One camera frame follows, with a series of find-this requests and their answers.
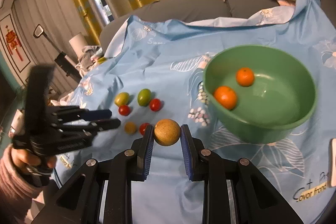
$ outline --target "person's arm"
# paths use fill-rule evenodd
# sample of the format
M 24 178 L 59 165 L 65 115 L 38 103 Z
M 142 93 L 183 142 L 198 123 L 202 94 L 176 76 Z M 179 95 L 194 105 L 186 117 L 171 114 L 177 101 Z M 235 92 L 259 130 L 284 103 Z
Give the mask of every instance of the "person's arm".
M 53 157 L 48 166 L 54 168 L 55 163 L 56 158 Z M 6 214 L 10 224 L 16 223 L 15 219 L 24 220 L 32 198 L 36 198 L 42 190 L 23 178 L 29 174 L 27 164 L 39 165 L 40 159 L 26 150 L 15 150 L 11 145 L 0 160 L 0 212 Z

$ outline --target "pink sleeve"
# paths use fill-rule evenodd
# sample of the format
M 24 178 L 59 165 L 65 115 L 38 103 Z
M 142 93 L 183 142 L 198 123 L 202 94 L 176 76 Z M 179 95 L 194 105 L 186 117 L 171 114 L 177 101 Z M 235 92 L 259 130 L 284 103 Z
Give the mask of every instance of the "pink sleeve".
M 36 198 L 42 188 L 28 184 L 18 174 L 12 163 L 11 149 L 9 145 L 0 160 L 0 211 L 9 219 L 24 220 L 32 198 Z

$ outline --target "orange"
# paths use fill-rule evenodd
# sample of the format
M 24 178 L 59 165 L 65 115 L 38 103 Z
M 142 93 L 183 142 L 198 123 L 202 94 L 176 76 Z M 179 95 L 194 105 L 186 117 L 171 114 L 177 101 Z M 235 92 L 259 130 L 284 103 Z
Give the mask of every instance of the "orange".
M 250 68 L 241 68 L 236 73 L 236 80 L 241 86 L 250 86 L 254 82 L 254 73 Z
M 237 104 L 237 94 L 236 92 L 228 86 L 218 87 L 213 96 L 223 107 L 228 110 L 234 109 Z

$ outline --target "human hand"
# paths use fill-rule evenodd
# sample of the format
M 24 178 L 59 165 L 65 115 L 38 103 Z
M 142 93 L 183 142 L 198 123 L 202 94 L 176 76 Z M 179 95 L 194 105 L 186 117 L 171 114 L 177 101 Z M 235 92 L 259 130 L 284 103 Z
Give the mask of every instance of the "human hand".
M 41 159 L 38 156 L 33 155 L 31 152 L 25 149 L 12 148 L 11 156 L 14 165 L 25 175 L 29 175 L 27 165 L 38 166 L 41 164 Z M 56 160 L 56 156 L 49 157 L 47 159 L 47 166 L 49 168 L 55 168 Z

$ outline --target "metal screw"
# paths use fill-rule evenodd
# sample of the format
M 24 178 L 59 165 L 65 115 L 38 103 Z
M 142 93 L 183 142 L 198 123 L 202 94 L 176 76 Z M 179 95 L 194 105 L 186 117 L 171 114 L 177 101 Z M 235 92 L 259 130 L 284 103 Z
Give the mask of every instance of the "metal screw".
M 133 156 L 134 155 L 134 151 L 132 149 L 128 149 L 125 151 L 125 156 Z
M 94 166 L 96 164 L 96 160 L 94 159 L 89 159 L 87 162 L 86 162 L 86 165 L 87 166 Z
M 244 166 L 248 166 L 250 164 L 250 161 L 244 158 L 240 159 L 239 162 L 241 165 L 244 165 Z
M 202 154 L 203 156 L 210 156 L 211 151 L 210 151 L 209 149 L 202 149 L 202 150 L 201 150 L 201 154 Z

